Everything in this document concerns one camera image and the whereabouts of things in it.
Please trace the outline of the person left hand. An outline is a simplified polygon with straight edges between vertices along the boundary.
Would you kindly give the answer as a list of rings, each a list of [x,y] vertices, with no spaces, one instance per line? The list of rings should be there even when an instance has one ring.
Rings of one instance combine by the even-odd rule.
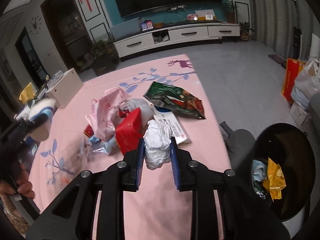
[[[33,185],[29,181],[29,173],[26,167],[20,163],[20,173],[15,178],[17,189],[13,189],[6,181],[1,180],[1,200],[8,199],[8,195],[15,195],[17,192],[27,198],[34,199],[35,192],[33,191]]]

